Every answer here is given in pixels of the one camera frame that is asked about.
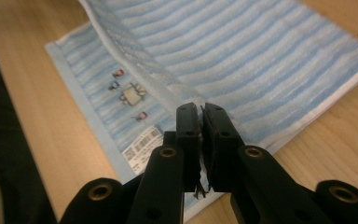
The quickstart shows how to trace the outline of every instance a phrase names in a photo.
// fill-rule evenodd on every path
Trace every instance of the barcode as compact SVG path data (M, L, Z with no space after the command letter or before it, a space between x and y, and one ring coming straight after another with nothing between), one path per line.
M142 139L141 142L139 142L135 147L135 150L137 152L139 152L144 146L147 145L147 143L149 143L154 137L159 135L159 131L158 130L153 130L150 134L148 134L147 136L145 136L144 139Z
M124 152L124 156L126 157L127 161L130 161L135 156L135 152L132 150L132 148L129 148Z

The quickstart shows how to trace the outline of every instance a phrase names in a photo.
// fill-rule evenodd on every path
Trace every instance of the folded cloth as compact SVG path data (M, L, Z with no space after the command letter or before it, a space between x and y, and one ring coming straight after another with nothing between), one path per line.
M122 182L179 105L222 106L274 153L358 84L358 41L295 0L80 2L90 23L47 50Z

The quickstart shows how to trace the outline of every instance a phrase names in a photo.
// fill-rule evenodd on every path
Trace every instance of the wooden table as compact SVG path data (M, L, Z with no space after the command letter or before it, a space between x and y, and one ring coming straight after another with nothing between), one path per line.
M358 38L358 1L303 2ZM44 49L87 20L75 0L0 0L0 68L57 217L85 183L116 176ZM310 189L325 179L358 188L358 87L275 158ZM226 195L189 222L235 220Z

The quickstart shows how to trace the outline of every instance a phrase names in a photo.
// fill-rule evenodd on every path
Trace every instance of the screw hole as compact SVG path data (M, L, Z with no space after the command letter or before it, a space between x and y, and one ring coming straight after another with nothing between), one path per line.
M107 198L112 193L112 186L107 183L102 183L94 186L89 190L89 198L93 201L100 201Z
M260 149L254 147L246 148L245 153L249 157L253 157L253 158L260 158L263 156L263 152Z
M341 186L331 186L330 193L344 203L358 203L358 196L352 191Z
M159 155L162 157L172 157L172 156L176 155L176 151L173 148L167 147L167 148L163 148L159 152Z

